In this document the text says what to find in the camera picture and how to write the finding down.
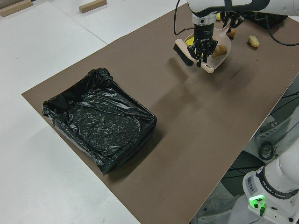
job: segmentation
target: green light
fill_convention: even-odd
[[[264,195],[257,195],[257,196],[254,196],[254,197],[250,197],[250,198],[249,198],[249,204],[250,204],[253,208],[255,208],[254,205],[255,205],[256,203],[260,202],[261,200],[263,200],[264,198],[265,198]]]
[[[254,200],[260,199],[260,198],[263,199],[264,197],[265,197],[264,195],[257,195],[257,196],[254,196],[254,197],[250,197],[249,200],[254,201]]]

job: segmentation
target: black trash bag lined box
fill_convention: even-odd
[[[45,101],[43,115],[93,159],[103,175],[135,155],[157,123],[104,68],[91,70],[71,88]]]

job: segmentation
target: black plastic bag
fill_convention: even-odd
[[[43,115],[92,158],[103,175],[136,154],[157,122],[104,68],[91,70],[71,88],[45,101]]]

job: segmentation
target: wooden block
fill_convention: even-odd
[[[107,4],[106,0],[95,0],[95,1],[92,1],[92,2],[87,3],[85,5],[79,6],[79,11],[81,13],[86,13],[86,12],[88,12],[90,10],[93,10],[95,8],[104,6],[106,4]]]
[[[10,14],[19,12],[19,11],[25,9],[25,8],[30,7],[30,6],[32,6],[31,0],[23,0],[23,1],[20,1],[18,3],[15,3],[11,6],[7,6],[5,8],[0,9],[0,15],[2,17],[5,17],[5,16],[8,16]]]

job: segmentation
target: brown table surface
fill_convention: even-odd
[[[187,5],[180,7],[178,29],[191,26],[191,17]],[[170,12],[23,93],[41,114],[43,101],[104,67],[157,116],[143,150],[106,176],[60,134],[142,224],[187,224],[299,71],[298,47],[275,43],[249,21],[213,74],[183,64],[172,29]],[[257,50],[249,35],[259,39]],[[287,19],[275,36],[296,42],[299,24]]]

